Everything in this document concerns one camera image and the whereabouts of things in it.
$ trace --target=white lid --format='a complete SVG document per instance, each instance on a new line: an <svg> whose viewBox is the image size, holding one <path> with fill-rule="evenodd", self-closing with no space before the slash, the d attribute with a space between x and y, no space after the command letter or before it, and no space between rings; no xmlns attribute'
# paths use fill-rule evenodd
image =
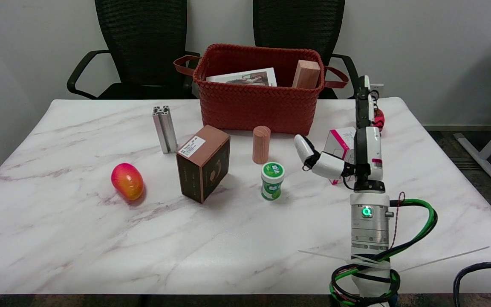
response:
<svg viewBox="0 0 491 307"><path fill-rule="evenodd" d="M283 166L276 162L268 162L263 165L261 169L261 179L266 183L276 184L283 181L285 176L285 169Z"/></svg>

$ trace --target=red wire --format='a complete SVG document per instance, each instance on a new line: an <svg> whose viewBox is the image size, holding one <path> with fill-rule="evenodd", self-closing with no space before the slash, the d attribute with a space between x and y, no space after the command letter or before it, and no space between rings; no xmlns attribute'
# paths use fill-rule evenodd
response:
<svg viewBox="0 0 491 307"><path fill-rule="evenodd" d="M397 199L397 213L395 213L395 231L393 232L393 242L391 243L390 249L393 247L395 244L395 238L397 237L397 218L399 218L399 207L405 200L405 192L401 191L399 193L399 198Z"/></svg>

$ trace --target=black office chair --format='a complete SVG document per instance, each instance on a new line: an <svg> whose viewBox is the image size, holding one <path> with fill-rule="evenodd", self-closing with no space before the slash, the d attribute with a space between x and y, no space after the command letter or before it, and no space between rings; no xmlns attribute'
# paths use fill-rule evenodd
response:
<svg viewBox="0 0 491 307"><path fill-rule="evenodd" d="M90 51L68 80L68 90L89 99L196 99L192 77L176 72L173 61L185 54L187 0L95 0L109 50ZM111 54L121 83L99 97L75 84L97 54ZM197 61L189 61L195 68Z"/></svg>
<svg viewBox="0 0 491 307"><path fill-rule="evenodd" d="M355 94L359 77L353 61L349 56L333 54L343 14L344 0L254 0L255 45L313 49L325 66L331 58L341 58ZM337 99L333 89L328 88L319 97Z"/></svg>

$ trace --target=chair armrest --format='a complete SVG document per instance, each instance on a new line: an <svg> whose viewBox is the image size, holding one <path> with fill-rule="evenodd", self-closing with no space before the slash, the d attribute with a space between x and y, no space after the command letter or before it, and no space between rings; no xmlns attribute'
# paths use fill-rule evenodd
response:
<svg viewBox="0 0 491 307"><path fill-rule="evenodd" d="M353 86L353 95L357 94L357 89L359 89L359 76L357 75L357 70L355 65L349 56L333 54L332 58L341 58L348 71L349 79L351 80L351 85Z"/></svg>
<svg viewBox="0 0 491 307"><path fill-rule="evenodd" d="M200 56L200 54L198 52L185 51L185 54L186 55ZM195 69L197 65L198 65L198 61L189 61L189 64L187 64L187 67ZM192 76L185 76L185 79L183 80L183 91L185 91L185 93L189 93L189 94L193 92L193 77Z"/></svg>
<svg viewBox="0 0 491 307"><path fill-rule="evenodd" d="M82 60L78 63L77 67L73 70L72 75L69 76L68 91L70 91L70 93L84 96L88 99L96 99L96 96L76 89L75 84L77 83L77 80L81 76L83 70L97 54L108 54L108 53L109 50L95 50L87 53L86 56L84 56L84 58L82 58Z"/></svg>

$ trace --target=mesh chair back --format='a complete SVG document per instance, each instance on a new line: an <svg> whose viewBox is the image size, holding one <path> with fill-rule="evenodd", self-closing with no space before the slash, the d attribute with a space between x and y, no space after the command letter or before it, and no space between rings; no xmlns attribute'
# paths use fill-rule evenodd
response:
<svg viewBox="0 0 491 307"><path fill-rule="evenodd" d="M328 65L343 14L344 0L254 0L255 45L313 49Z"/></svg>
<svg viewBox="0 0 491 307"><path fill-rule="evenodd" d="M121 82L178 85L173 61L185 54L187 0L95 0Z"/></svg>

